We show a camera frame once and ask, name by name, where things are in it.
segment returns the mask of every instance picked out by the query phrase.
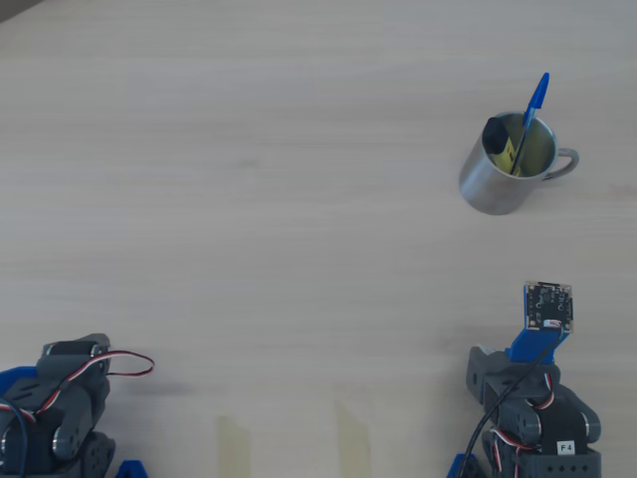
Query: stainless steel cup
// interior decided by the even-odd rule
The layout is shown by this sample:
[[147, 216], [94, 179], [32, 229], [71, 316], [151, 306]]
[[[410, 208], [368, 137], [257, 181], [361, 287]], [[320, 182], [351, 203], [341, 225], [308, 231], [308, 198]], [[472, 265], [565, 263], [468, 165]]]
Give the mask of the stainless steel cup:
[[[523, 132], [523, 113], [497, 115], [507, 127], [514, 145]], [[550, 171], [558, 156], [570, 157], [570, 163]], [[511, 176], [499, 169], [489, 158], [482, 144], [482, 135], [469, 154], [460, 172], [460, 192], [469, 204], [487, 214], [509, 214], [518, 209], [527, 196], [542, 181], [555, 179], [573, 171], [579, 163], [574, 149], [557, 148], [557, 138], [541, 119], [534, 119], [525, 144], [520, 176]]]

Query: mug handle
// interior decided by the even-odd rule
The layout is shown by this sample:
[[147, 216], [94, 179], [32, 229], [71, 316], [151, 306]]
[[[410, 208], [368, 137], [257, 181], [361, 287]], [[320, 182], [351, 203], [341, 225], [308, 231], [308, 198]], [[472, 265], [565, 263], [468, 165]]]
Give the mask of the mug handle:
[[576, 150], [571, 149], [570, 147], [561, 147], [557, 150], [558, 156], [570, 157], [570, 162], [563, 167], [562, 169], [558, 169], [557, 171], [551, 171], [547, 174], [542, 181], [548, 181], [549, 179], [555, 179], [560, 176], [564, 176], [565, 174], [570, 173], [575, 169], [577, 164], [579, 163], [579, 154]]

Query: tape strip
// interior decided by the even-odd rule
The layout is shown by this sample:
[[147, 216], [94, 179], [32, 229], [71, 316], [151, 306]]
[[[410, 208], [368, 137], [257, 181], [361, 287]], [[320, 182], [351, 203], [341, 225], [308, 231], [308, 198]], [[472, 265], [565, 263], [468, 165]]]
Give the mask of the tape strip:
[[341, 403], [336, 403], [340, 478], [371, 478], [369, 430]]
[[231, 416], [217, 417], [219, 478], [250, 478], [250, 433]]

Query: wooden table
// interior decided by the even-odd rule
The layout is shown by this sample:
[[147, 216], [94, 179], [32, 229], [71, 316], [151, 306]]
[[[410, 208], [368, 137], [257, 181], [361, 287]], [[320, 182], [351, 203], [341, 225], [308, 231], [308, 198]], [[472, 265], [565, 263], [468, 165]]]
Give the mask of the wooden table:
[[[469, 347], [511, 343], [525, 280], [563, 282], [563, 381], [631, 475], [636, 14], [47, 0], [0, 25], [0, 366], [91, 332], [155, 357], [99, 425], [154, 477], [442, 477], [481, 413]], [[544, 71], [581, 163], [480, 214], [463, 158]]]

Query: blue bracket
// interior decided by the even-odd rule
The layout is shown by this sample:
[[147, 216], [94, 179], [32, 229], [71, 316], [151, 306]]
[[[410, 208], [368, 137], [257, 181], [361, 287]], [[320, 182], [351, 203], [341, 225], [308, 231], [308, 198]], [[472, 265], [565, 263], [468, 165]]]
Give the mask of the blue bracket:
[[[544, 349], [550, 346], [559, 338], [560, 332], [547, 332], [547, 331], [530, 331], [524, 329], [514, 339], [510, 348], [505, 349], [505, 353], [509, 356], [510, 361], [521, 361], [524, 363], [530, 363], [534, 361]], [[568, 334], [564, 334], [557, 347], [566, 340]], [[539, 363], [551, 364], [554, 362], [553, 353], [555, 349], [544, 357]]]
[[35, 378], [38, 370], [34, 366], [17, 366], [0, 371], [0, 396], [4, 395], [20, 378]]
[[115, 478], [148, 478], [148, 475], [140, 461], [127, 460], [121, 463]]
[[[457, 478], [456, 475], [458, 474], [460, 463], [464, 456], [464, 453], [456, 455], [456, 459], [451, 464], [451, 470], [449, 470], [447, 478]], [[476, 458], [476, 455], [473, 453], [469, 455], [467, 467], [465, 468], [463, 475], [464, 476], [462, 478], [487, 478], [487, 475], [485, 475], [485, 472], [482, 471], [482, 468], [480, 467], [480, 463], [478, 463], [478, 458]]]

